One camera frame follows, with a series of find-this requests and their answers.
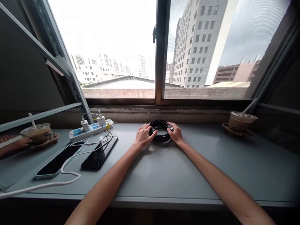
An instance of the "roof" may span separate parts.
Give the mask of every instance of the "roof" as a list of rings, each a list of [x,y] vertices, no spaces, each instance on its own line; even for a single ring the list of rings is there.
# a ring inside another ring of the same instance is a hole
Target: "roof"
[[[115,77],[112,79],[99,81],[82,86],[83,88],[107,88],[107,89],[147,89],[155,87],[155,80],[136,77],[132,75]],[[183,85],[165,82],[166,88],[183,88]]]
[[[220,83],[207,86],[206,88],[247,88],[250,86],[250,83],[250,81],[222,81]]]

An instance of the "smartphone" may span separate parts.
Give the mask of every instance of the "smartphone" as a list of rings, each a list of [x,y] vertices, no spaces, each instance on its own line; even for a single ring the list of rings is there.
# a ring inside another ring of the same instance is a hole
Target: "smartphone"
[[[54,159],[47,163],[39,172],[34,175],[34,179],[53,178],[60,173],[60,169],[64,162],[72,155],[81,151],[82,146],[68,146],[63,149]]]
[[[107,159],[108,155],[112,151],[118,137],[112,137],[111,141],[106,145],[100,148],[97,151],[92,152],[87,159],[81,164],[82,169],[87,170],[99,170]]]

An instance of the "white straw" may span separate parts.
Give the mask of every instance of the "white straw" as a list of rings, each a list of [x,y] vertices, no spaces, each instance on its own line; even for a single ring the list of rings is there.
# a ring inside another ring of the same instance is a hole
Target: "white straw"
[[[37,127],[36,127],[36,125],[35,125],[35,122],[34,122],[34,120],[33,121],[31,121],[31,123],[32,123],[32,126],[33,126],[33,128],[36,130],[37,129]]]
[[[242,115],[243,115],[245,112],[247,112],[247,110],[250,109],[250,107],[251,107],[257,100],[258,100],[258,99],[255,98],[255,99],[250,103],[250,105],[248,105],[248,107],[242,112]]]

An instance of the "desk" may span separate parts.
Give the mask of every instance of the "desk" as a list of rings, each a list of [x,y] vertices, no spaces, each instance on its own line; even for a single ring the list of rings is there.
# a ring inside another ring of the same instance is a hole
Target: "desk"
[[[81,200],[96,182],[129,149],[140,124],[116,124],[119,141],[98,172],[82,171],[88,157],[75,157],[65,171],[80,173],[81,178],[67,186],[49,187],[16,198]],[[257,136],[237,139],[227,135],[221,125],[182,124],[184,140],[241,186],[261,206],[293,207],[300,203],[300,157]],[[17,179],[8,191],[46,182],[73,179],[58,175],[52,180],[32,180],[47,162],[67,145],[69,130],[54,130],[61,136],[58,144],[26,156],[25,152],[0,161],[0,180],[9,172]],[[91,138],[97,141],[102,134]],[[91,151],[86,146],[81,152]],[[207,209],[223,205],[215,191],[190,159],[173,142],[152,142],[133,161],[111,206],[131,208]]]

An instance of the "black cable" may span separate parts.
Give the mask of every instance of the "black cable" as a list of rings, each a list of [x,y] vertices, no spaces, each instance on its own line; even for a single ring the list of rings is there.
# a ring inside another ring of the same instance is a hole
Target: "black cable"
[[[164,120],[153,120],[150,123],[150,126],[152,127],[152,129],[149,131],[149,135],[152,135],[155,130],[158,130],[158,128],[163,128],[166,130],[166,134],[157,134],[154,137],[154,140],[159,142],[166,142],[171,138],[167,131],[167,128],[170,128],[172,131],[174,130],[174,128],[171,125],[167,124],[167,122]]]

